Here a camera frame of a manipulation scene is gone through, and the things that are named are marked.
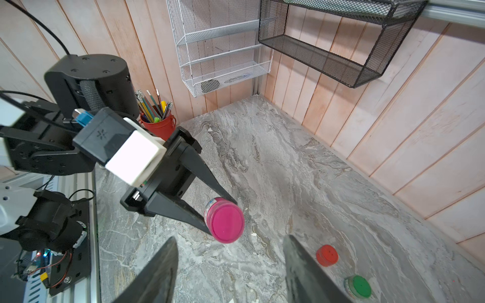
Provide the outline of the green paint jar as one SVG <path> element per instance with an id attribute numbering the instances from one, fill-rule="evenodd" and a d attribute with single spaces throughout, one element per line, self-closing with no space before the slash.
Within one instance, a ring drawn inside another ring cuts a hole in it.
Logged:
<path id="1" fill-rule="evenodd" d="M 368 299 L 371 297 L 372 289 L 369 282 L 360 275 L 353 275 L 344 280 L 346 292 L 356 299 Z"/>

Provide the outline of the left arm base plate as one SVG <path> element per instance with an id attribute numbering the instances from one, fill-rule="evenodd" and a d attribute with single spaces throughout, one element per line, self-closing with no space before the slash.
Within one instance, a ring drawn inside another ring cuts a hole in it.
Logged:
<path id="1" fill-rule="evenodd" d="M 21 246 L 14 277 L 39 282 L 54 297 L 90 276 L 89 199 L 67 203 L 38 198 L 18 219 L 13 239 Z"/>

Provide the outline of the red paint jar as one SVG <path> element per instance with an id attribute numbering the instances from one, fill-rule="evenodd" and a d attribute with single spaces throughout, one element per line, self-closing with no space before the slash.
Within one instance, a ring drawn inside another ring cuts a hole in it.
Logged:
<path id="1" fill-rule="evenodd" d="M 316 258 L 320 265 L 324 267 L 335 265 L 339 256 L 337 250 L 331 245 L 323 245 L 316 252 Z"/>

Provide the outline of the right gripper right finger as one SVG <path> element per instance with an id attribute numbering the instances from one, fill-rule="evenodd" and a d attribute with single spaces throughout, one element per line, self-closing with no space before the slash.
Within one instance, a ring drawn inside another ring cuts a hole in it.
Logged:
<path id="1" fill-rule="evenodd" d="M 292 235 L 283 241 L 288 302 L 351 302 Z"/>

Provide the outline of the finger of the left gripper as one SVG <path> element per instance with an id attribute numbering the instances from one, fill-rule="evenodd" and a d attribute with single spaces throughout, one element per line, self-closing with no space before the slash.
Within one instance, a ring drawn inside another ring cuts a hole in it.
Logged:
<path id="1" fill-rule="evenodd" d="M 182 166 L 215 191 L 221 198 L 224 198 L 235 205 L 237 204 L 237 201 L 219 184 L 210 168 L 192 146 L 185 148 L 179 157 L 179 161 Z"/>
<path id="2" fill-rule="evenodd" d="M 144 206 L 147 214 L 160 215 L 189 224 L 198 230 L 210 234 L 203 216 L 184 200 L 175 196 L 154 192 Z"/>

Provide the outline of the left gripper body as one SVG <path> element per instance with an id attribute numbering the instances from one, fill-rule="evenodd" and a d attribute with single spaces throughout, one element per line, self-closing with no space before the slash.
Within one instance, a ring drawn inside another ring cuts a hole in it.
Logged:
<path id="1" fill-rule="evenodd" d="M 201 154 L 200 144 L 189 131 L 178 126 L 164 146 L 167 148 L 167 153 L 155 172 L 142 185 L 129 188 L 121 198 L 120 203 L 127 211 L 155 217 L 156 215 L 147 214 L 144 210 L 144 206 L 154 192 L 182 199 L 195 179 L 195 175 L 179 161 L 179 157 L 188 146 L 192 146 L 198 154 Z"/>

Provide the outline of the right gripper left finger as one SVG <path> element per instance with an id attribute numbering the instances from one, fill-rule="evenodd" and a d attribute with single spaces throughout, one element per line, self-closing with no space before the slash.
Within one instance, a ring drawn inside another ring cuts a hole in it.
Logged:
<path id="1" fill-rule="evenodd" d="M 179 250 L 170 237 L 115 302 L 172 302 Z"/>

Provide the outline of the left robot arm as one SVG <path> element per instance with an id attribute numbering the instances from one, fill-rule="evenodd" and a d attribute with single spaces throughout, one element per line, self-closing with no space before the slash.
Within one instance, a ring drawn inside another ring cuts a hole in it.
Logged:
<path id="1" fill-rule="evenodd" d="M 1 164 L 46 175 L 92 172 L 96 165 L 129 185 L 130 212 L 188 223 L 222 243 L 243 230 L 241 209 L 201 158 L 184 128 L 162 137 L 141 127 L 126 61 L 67 55 L 45 73 L 54 102 L 18 102 L 1 92 Z"/>

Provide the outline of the magenta paint jar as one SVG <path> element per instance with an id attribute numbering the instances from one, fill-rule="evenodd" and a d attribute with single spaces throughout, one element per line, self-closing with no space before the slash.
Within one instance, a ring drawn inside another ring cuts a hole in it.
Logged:
<path id="1" fill-rule="evenodd" d="M 227 202 L 226 199 L 217 197 L 211 199 L 205 206 L 204 220 L 210 232 L 212 232 L 212 217 L 218 207 L 223 206 Z"/>

